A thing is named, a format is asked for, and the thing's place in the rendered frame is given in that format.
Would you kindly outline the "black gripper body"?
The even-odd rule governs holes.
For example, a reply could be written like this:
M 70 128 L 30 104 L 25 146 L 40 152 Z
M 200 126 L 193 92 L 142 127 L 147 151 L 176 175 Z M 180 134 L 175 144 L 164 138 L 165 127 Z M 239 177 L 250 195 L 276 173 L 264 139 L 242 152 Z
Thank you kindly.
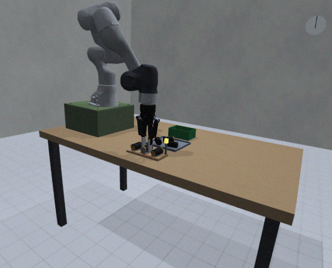
M 154 105 L 140 105 L 140 117 L 142 119 L 142 116 L 145 116 L 145 122 L 147 123 L 146 117 L 149 117 L 149 123 L 152 123 L 155 116 L 155 104 Z

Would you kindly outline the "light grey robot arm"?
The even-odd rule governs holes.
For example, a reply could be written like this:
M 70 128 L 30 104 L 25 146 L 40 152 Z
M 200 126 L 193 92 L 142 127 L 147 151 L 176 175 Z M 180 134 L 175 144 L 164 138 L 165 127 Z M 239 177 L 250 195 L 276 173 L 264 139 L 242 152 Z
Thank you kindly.
M 153 65 L 139 64 L 118 23 L 121 18 L 119 6 L 114 2 L 91 5 L 78 11 L 80 26 L 91 31 L 96 46 L 87 51 L 89 60 L 98 71 L 99 85 L 91 95 L 90 104 L 95 107 L 118 106 L 116 74 L 109 64 L 126 64 L 129 71 L 121 75 L 121 86 L 128 91 L 139 91 L 139 102 L 154 105 L 158 97 L 158 71 Z

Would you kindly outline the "light blue tray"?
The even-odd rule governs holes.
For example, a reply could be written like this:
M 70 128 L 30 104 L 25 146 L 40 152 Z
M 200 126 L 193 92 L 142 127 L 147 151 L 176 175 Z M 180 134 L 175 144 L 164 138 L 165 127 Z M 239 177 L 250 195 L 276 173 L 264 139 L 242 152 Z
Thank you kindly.
M 163 142 L 163 137 L 166 137 L 166 136 L 162 136 L 160 137 L 161 141 L 162 141 L 162 144 L 161 145 L 157 145 L 155 140 L 153 139 L 153 145 L 154 147 L 162 147 L 163 149 L 165 149 L 165 143 Z M 191 142 L 188 142 L 188 141 L 183 141 L 183 140 L 179 140 L 179 139 L 174 139 L 174 142 L 178 142 L 178 147 L 177 148 L 173 148 L 173 147 L 167 147 L 167 150 L 169 151 L 173 151 L 173 152 L 177 152 L 178 150 L 188 146 L 191 144 Z

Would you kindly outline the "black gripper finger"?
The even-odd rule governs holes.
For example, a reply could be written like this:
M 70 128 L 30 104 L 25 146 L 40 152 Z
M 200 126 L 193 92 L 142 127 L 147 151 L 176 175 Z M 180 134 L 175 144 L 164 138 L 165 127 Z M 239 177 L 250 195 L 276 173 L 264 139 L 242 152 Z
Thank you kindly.
M 147 125 L 148 125 L 148 151 L 151 151 L 153 149 L 153 138 L 156 137 L 157 129 L 158 129 L 158 123 L 160 119 L 157 119 L 154 116 L 154 123 L 149 123 L 149 117 L 146 117 Z
M 147 123 L 145 122 L 145 116 L 142 116 L 142 119 L 139 116 L 136 116 L 137 119 L 137 127 L 138 127 L 138 134 L 141 136 L 141 146 L 146 145 L 146 128 L 147 128 Z

